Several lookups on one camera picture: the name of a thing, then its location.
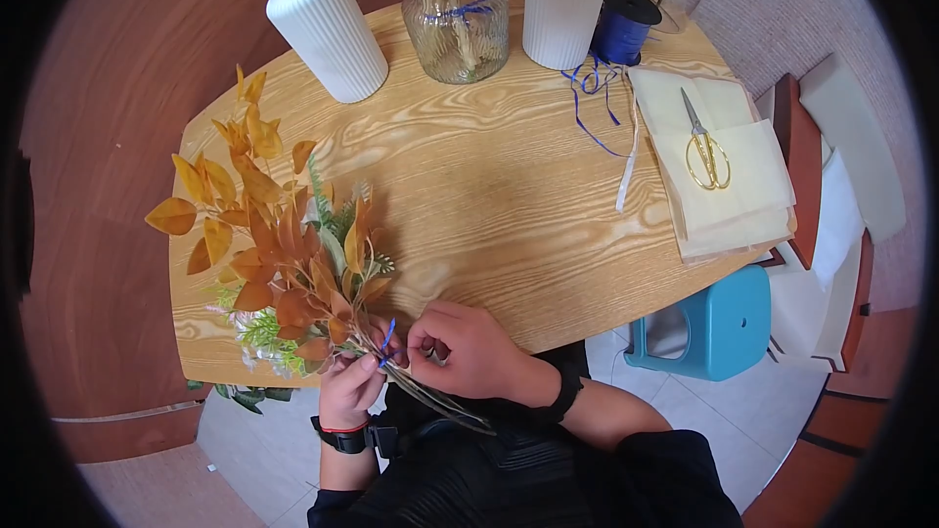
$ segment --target scissors handle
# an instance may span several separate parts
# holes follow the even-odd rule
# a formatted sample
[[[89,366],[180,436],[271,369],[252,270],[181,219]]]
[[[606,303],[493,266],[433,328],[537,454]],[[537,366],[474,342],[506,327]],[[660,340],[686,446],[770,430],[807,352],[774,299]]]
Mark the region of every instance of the scissors handle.
[[[691,152],[692,142],[694,142],[701,162],[704,164],[704,170],[707,172],[707,183],[701,182],[700,179],[698,179],[698,176],[695,174],[695,170],[691,167],[691,159],[689,154]],[[717,176],[714,147],[717,147],[717,150],[720,151],[720,154],[724,158],[724,165],[727,167],[727,179],[724,180],[724,182],[720,182],[720,178]],[[685,163],[687,164],[688,172],[691,174],[691,178],[705,190],[723,190],[727,186],[731,185],[731,160],[727,158],[727,154],[724,152],[724,148],[720,146],[720,143],[712,139],[711,135],[707,131],[704,131],[702,134],[691,135],[691,139],[688,140],[688,144],[685,147]]]

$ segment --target black wristwatch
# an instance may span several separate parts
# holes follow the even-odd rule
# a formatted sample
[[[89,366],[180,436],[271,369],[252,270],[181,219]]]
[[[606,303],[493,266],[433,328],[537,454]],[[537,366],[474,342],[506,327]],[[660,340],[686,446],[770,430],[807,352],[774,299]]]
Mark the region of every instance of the black wristwatch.
[[[560,393],[554,403],[544,408],[532,408],[531,413],[535,424],[538,426],[550,426],[559,424],[564,419],[564,415],[574,404],[574,398],[583,389],[581,383],[581,373],[573,363],[565,363],[558,368],[560,372]]]
[[[310,422],[313,423],[313,428],[316,429],[316,433],[319,434],[319,438],[323,439],[323,442],[336,449],[340,453],[345,453],[347,455],[357,455],[358,453],[365,450],[367,446],[374,447],[374,444],[369,444],[371,442],[371,433],[368,431],[371,426],[371,420],[369,423],[364,426],[352,430],[351,432],[327,432],[319,424],[319,417],[311,417]]]

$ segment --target black pants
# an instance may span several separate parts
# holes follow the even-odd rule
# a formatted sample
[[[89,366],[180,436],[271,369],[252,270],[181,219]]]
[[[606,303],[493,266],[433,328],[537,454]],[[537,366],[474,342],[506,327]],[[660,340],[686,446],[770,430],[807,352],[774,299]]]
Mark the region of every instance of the black pants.
[[[558,369],[563,364],[573,363],[581,377],[591,379],[590,371],[587,369],[587,351],[582,340],[550,351],[539,352],[534,357],[546,361]],[[506,421],[518,424],[526,417],[525,411],[527,408],[506,399],[469,399],[459,396],[451,396],[451,398],[468,411],[477,416],[485,417],[492,422]],[[397,383],[389,383],[388,391],[385,393],[385,406],[385,411],[379,417],[379,423],[382,426],[397,428],[399,435],[406,435],[424,424],[440,418],[438,413],[405,393],[403,389],[398,387]]]

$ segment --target wooden table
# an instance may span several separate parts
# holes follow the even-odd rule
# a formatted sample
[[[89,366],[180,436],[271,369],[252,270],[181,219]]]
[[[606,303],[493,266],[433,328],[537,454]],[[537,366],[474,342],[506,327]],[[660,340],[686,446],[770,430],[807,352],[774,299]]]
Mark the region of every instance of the wooden table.
[[[766,249],[688,267],[678,254],[657,161],[640,120],[636,169],[622,215],[614,209],[625,161],[604,152],[575,123],[570,82],[535,65],[522,51],[524,0],[510,0],[508,64],[470,86],[440,84],[424,74],[407,37],[400,6],[366,18],[391,71],[374,95],[353,105],[330,98],[293,51],[268,72],[261,110],[281,118],[285,149],[318,142],[316,164],[337,197],[371,182],[385,244],[397,278],[388,312],[405,324],[434,298],[489,309],[525,351],[539,352],[629,323],[709,286]],[[697,26],[680,35],[653,32],[644,64],[731,76]],[[209,119],[224,118],[233,88],[186,126],[180,154],[199,151],[230,168],[225,143]],[[614,151],[632,146],[630,92],[610,86],[581,95],[581,120]],[[292,177],[289,155],[271,166]],[[187,198],[177,177],[173,192]],[[231,329],[205,305],[220,266],[186,276],[201,229],[170,239],[170,288],[179,357],[189,379],[245,385],[316,385],[284,380],[264,364],[249,372]],[[233,250],[250,246],[236,238]]]

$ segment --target gold scissors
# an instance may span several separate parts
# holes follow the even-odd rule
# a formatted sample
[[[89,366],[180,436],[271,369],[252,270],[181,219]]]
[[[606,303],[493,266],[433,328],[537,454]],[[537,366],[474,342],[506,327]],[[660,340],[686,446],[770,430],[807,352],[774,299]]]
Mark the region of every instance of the gold scissors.
[[[688,110],[688,118],[691,119],[691,139],[688,141],[687,147],[685,147],[685,163],[687,164],[688,172],[691,174],[694,181],[705,190],[723,190],[731,185],[731,160],[727,159],[727,154],[724,153],[724,149],[720,146],[720,143],[712,139],[707,129],[701,126],[698,114],[695,112],[695,108],[691,106],[691,101],[688,100],[688,94],[685,92],[684,88],[682,88],[682,98],[685,99],[685,108]],[[700,155],[701,161],[704,163],[704,170],[707,171],[708,177],[707,183],[701,182],[698,176],[695,175],[695,170],[691,169],[691,159],[689,155],[691,153],[692,143],[695,144],[695,148],[698,149],[698,155]],[[717,150],[720,151],[720,154],[724,157],[724,164],[727,166],[727,178],[724,182],[721,182],[720,178],[717,176],[714,147],[717,147]]]

